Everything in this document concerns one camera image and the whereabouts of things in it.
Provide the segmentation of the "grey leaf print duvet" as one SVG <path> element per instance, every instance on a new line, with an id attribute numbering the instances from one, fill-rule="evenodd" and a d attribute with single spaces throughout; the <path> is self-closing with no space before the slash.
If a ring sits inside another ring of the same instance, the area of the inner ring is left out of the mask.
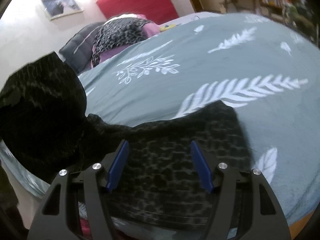
<path id="1" fill-rule="evenodd" d="M 1 90 L 1 142 L 51 186 L 116 151 L 129 155 L 107 200 L 118 239 L 201 239 L 213 201 L 192 141 L 259 169 L 290 225 L 319 208 L 319 49 L 253 14 L 160 32 L 76 74 L 56 53 Z"/>

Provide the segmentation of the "grey tufted headboard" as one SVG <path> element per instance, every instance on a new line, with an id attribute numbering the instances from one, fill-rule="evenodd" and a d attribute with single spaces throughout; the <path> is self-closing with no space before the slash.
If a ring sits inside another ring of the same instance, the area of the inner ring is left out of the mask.
<path id="1" fill-rule="evenodd" d="M 59 50 L 59 54 L 76 74 L 88 70 L 91 65 L 94 38 L 105 22 L 95 22 L 83 27 Z"/>

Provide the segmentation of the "yellow blue toy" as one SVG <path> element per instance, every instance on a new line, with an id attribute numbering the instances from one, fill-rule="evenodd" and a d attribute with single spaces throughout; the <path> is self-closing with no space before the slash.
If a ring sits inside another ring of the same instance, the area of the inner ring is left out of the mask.
<path id="1" fill-rule="evenodd" d="M 162 33 L 164 31 L 172 29 L 172 28 L 174 28 L 176 26 L 177 26 L 176 24 L 167 24 L 165 26 L 160 27 L 160 32 Z"/>

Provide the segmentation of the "pink blanket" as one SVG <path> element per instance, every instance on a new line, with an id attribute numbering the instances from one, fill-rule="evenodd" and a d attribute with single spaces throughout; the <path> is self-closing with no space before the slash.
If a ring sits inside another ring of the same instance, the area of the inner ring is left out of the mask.
<path id="1" fill-rule="evenodd" d="M 145 15 L 114 16 L 98 30 L 92 48 L 92 67 L 120 53 L 125 48 L 160 33 L 160 26 Z"/>

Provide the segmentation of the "grey leopard print garment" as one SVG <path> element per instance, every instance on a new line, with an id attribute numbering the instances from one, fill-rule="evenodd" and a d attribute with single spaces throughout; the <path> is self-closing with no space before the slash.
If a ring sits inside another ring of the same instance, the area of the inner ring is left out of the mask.
<path id="1" fill-rule="evenodd" d="M 147 34 L 143 27 L 149 23 L 153 22 L 139 17 L 117 18 L 106 22 L 94 38 L 92 67 L 96 67 L 100 63 L 102 53 L 146 40 Z"/>

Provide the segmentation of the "wooden bookshelf with books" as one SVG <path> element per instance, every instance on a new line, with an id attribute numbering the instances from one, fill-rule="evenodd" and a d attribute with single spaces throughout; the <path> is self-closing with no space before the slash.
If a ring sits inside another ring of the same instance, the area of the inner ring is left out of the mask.
<path id="1" fill-rule="evenodd" d="M 270 16 L 278 15 L 281 21 L 300 31 L 315 30 L 317 18 L 306 0 L 259 0 Z"/>

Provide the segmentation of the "framed wall picture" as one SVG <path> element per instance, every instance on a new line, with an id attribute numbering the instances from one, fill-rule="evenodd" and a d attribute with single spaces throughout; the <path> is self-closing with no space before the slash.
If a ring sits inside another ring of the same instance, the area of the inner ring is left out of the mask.
<path id="1" fill-rule="evenodd" d="M 75 0 L 41 0 L 41 3 L 50 20 L 84 11 Z"/>

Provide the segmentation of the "red wall panel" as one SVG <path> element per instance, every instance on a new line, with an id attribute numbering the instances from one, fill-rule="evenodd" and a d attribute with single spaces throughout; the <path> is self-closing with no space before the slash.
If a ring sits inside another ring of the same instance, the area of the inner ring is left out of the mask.
<path id="1" fill-rule="evenodd" d="M 157 24 L 178 18 L 171 0 L 97 0 L 96 4 L 106 18 L 131 13 L 144 15 Z"/>

